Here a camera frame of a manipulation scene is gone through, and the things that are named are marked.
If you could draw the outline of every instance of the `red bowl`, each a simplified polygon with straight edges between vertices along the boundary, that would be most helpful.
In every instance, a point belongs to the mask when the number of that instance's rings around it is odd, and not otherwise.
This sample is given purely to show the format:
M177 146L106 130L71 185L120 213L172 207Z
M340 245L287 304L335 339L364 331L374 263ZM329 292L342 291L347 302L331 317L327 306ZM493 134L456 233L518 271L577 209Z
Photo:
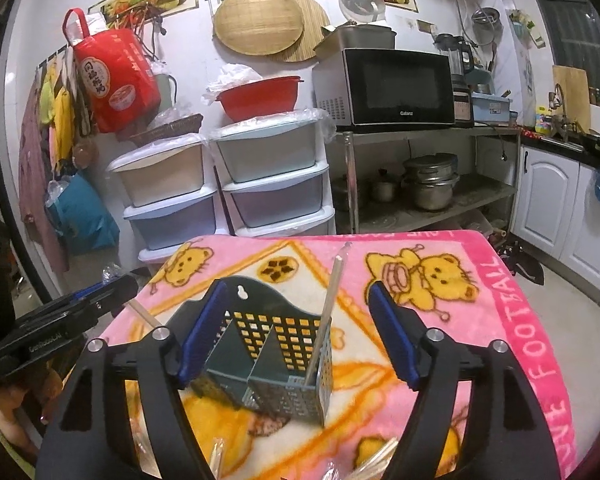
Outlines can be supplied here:
M221 92L216 101L236 123L262 115L290 112L298 100L297 75L263 79Z

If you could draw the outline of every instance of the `window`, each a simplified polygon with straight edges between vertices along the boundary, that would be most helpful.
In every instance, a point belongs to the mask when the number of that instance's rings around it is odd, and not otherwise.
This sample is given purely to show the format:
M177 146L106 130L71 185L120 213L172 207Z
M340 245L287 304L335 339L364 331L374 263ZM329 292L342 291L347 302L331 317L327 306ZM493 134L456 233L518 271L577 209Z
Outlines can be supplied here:
M600 17L589 0L538 0L556 64L587 71L600 106Z

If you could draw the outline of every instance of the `red bag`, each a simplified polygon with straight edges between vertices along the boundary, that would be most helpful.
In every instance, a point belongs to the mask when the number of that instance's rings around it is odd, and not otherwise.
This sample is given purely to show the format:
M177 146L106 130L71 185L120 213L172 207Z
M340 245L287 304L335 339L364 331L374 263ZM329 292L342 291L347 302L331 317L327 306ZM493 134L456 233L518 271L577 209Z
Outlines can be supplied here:
M94 36L81 9L70 9L62 32L69 41L66 24L75 12L84 39L74 46L91 109L102 133L121 130L160 105L160 91L138 39L128 28L106 30Z

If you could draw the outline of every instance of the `woven basket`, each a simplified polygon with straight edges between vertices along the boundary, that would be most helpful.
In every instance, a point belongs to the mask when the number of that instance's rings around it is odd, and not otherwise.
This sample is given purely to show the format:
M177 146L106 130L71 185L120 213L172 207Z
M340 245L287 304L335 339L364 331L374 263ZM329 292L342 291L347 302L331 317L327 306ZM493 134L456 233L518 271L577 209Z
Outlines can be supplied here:
M173 121L173 123L158 126L153 130L148 130L146 132L142 132L141 134L134 135L129 137L127 140L131 140L136 146L140 147L158 139L179 137L180 135L185 134L196 134L200 131L200 126L202 126L202 119L203 117L201 114L195 114L183 119L178 119L177 121Z

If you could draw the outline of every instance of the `cabinet door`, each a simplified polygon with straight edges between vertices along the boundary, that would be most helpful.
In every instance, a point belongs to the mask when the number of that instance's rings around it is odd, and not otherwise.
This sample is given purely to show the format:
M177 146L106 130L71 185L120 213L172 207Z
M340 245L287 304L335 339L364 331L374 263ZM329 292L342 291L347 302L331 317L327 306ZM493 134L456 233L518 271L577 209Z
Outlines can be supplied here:
M600 202L591 189L594 179L595 170L581 165L560 261L600 290Z
M571 221L579 163L522 147L513 234L559 258Z

